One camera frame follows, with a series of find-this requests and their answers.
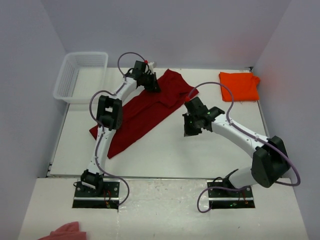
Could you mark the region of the dark red t shirt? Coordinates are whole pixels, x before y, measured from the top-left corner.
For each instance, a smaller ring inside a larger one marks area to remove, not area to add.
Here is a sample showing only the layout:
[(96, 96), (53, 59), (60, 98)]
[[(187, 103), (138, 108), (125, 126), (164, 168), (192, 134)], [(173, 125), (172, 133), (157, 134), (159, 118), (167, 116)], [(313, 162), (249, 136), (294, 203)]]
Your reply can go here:
[[(199, 93), (179, 73), (170, 69), (157, 78), (157, 82), (160, 92), (148, 92), (139, 86), (123, 101), (122, 125), (111, 141), (106, 158), (127, 149)], [(97, 139), (98, 124), (90, 129), (90, 133)]]

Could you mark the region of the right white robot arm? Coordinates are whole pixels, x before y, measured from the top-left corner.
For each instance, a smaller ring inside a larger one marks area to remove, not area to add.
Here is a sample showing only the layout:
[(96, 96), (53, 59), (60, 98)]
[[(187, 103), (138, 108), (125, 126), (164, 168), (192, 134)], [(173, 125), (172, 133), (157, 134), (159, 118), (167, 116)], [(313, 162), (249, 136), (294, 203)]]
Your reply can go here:
[(197, 136), (206, 130), (225, 137), (252, 158), (251, 166), (235, 169), (222, 179), (227, 196), (233, 197), (242, 188), (256, 184), (269, 188), (291, 168), (285, 159), (287, 152), (281, 138), (268, 138), (244, 128), (250, 134), (246, 135), (232, 125), (222, 109), (207, 108), (199, 97), (186, 101), (184, 106), (187, 109), (182, 115), (185, 137)]

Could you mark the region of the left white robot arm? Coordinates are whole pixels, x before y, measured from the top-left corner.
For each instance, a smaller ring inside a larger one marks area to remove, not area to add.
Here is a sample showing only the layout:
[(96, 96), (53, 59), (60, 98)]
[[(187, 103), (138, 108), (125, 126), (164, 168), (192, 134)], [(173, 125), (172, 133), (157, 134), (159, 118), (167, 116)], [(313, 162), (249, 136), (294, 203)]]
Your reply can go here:
[(99, 90), (89, 102), (90, 116), (97, 123), (97, 137), (90, 163), (80, 181), (94, 197), (104, 190), (104, 166), (112, 139), (123, 122), (123, 101), (140, 86), (152, 93), (161, 91), (155, 65), (154, 62), (137, 60), (134, 67), (123, 75), (123, 82), (115, 92)]

